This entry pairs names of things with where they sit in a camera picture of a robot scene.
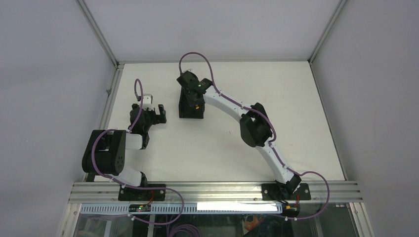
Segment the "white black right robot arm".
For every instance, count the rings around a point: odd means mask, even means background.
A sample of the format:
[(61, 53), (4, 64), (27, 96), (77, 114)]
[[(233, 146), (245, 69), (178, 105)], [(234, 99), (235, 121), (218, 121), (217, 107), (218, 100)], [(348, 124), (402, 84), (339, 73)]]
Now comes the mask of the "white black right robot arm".
[(279, 186), (279, 195), (285, 200), (291, 200), (298, 194), (301, 178), (279, 157), (274, 142), (276, 132), (262, 104), (251, 105), (236, 101), (218, 90), (211, 80), (199, 80), (190, 71), (181, 73), (177, 82), (181, 86), (178, 105), (180, 118), (203, 119), (205, 105), (212, 105), (225, 112), (239, 123), (241, 139), (257, 149), (271, 167)]

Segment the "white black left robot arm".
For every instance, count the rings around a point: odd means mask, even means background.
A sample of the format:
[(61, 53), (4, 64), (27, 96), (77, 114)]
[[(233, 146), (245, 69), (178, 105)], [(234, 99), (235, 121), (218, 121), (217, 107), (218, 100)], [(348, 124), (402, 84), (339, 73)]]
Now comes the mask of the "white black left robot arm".
[(164, 105), (158, 105), (159, 112), (151, 104), (140, 108), (133, 104), (130, 122), (133, 129), (93, 130), (86, 146), (82, 169), (85, 173), (100, 175), (119, 183), (131, 186), (129, 193), (136, 200), (144, 200), (149, 194), (146, 175), (128, 166), (125, 161), (126, 150), (147, 148), (151, 126), (167, 122)]

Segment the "black plastic bin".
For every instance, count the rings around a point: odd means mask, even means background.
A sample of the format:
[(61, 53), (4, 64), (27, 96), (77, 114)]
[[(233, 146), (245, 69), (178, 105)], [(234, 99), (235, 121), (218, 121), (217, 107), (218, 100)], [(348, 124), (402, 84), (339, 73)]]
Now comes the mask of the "black plastic bin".
[(203, 97), (202, 84), (183, 87), (180, 93), (178, 112), (182, 119), (203, 119), (205, 111), (205, 101)]

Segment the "aluminium left frame post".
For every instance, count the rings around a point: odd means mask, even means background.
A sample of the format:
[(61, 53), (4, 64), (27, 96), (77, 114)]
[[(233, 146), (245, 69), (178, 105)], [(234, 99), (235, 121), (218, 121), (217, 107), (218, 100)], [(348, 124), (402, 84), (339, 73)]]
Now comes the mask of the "aluminium left frame post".
[(114, 67), (118, 67), (119, 62), (116, 59), (113, 51), (111, 50), (107, 40), (105, 39), (105, 36), (103, 35), (98, 23), (96, 22), (91, 10), (88, 7), (88, 4), (85, 0), (75, 0), (75, 2), (78, 4), (82, 14), (84, 15), (88, 25), (90, 26), (93, 34), (97, 38), (100, 46), (106, 53), (107, 57), (111, 61), (111, 63), (114, 65)]

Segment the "aluminium frame post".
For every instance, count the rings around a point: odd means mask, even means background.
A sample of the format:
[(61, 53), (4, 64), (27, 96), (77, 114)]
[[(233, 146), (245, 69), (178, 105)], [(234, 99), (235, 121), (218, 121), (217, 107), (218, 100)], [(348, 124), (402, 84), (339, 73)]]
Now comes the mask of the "aluminium frame post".
[(118, 67), (119, 62), (116, 59), (113, 51), (111, 50), (107, 40), (105, 39), (105, 36), (103, 35), (98, 23), (96, 22), (91, 10), (88, 7), (88, 4), (85, 0), (75, 0), (75, 2), (78, 4), (82, 14), (84, 15), (88, 25), (90, 26), (93, 34), (97, 38), (100, 46), (106, 53), (107, 57), (111, 61), (111, 63), (114, 65), (114, 67)]
[(332, 28), (334, 27), (338, 17), (340, 16), (341, 12), (343, 11), (345, 5), (347, 3), (347, 0), (339, 0), (337, 6), (335, 7), (331, 17), (329, 18), (323, 32), (320, 35), (320, 38), (318, 39), (312, 53), (310, 54), (308, 58), (308, 63), (311, 66), (313, 62), (315, 61), (318, 53), (320, 52), (322, 45), (326, 41), (328, 35), (330, 34)]

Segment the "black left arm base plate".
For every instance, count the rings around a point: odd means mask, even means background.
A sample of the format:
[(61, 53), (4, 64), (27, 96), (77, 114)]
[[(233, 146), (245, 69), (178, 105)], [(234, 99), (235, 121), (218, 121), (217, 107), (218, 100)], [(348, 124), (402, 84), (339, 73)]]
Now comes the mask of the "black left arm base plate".
[(133, 188), (122, 188), (118, 194), (118, 201), (164, 201), (166, 198), (166, 184), (149, 184), (151, 190), (138, 190)]

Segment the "aluminium front rail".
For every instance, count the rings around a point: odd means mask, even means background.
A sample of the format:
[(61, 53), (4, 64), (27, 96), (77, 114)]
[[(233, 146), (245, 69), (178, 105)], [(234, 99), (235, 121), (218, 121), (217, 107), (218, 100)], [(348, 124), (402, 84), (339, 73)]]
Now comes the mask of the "aluminium front rail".
[[(267, 202), (268, 189), (261, 182), (166, 182), (166, 190), (156, 190), (155, 196), (164, 195), (165, 203), (194, 202)], [(76, 182), (70, 192), (69, 203), (116, 203), (125, 191), (111, 182)], [(304, 181), (296, 192), (302, 203), (363, 202), (355, 181)]]

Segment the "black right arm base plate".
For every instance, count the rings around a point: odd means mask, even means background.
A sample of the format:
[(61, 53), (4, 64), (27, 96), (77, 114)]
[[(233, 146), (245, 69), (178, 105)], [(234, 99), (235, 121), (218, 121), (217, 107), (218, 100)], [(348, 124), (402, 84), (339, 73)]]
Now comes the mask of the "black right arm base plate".
[(261, 194), (263, 200), (311, 200), (311, 192), (307, 183), (300, 184), (299, 188), (294, 193), (289, 193), (274, 183), (263, 183), (261, 184)]

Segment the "aluminium right frame post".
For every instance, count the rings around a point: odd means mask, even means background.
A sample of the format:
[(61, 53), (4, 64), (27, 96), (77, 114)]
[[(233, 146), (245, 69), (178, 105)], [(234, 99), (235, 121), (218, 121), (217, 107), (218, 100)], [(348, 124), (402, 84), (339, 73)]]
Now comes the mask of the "aluminium right frame post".
[(343, 11), (345, 5), (347, 3), (347, 0), (339, 0), (337, 6), (335, 7), (331, 17), (329, 18), (323, 32), (320, 35), (320, 38), (318, 39), (312, 53), (310, 54), (308, 58), (308, 63), (311, 66), (313, 62), (315, 61), (318, 53), (320, 52), (322, 45), (326, 41), (328, 35), (330, 34), (332, 28), (334, 27), (338, 17), (340, 16), (341, 12)]

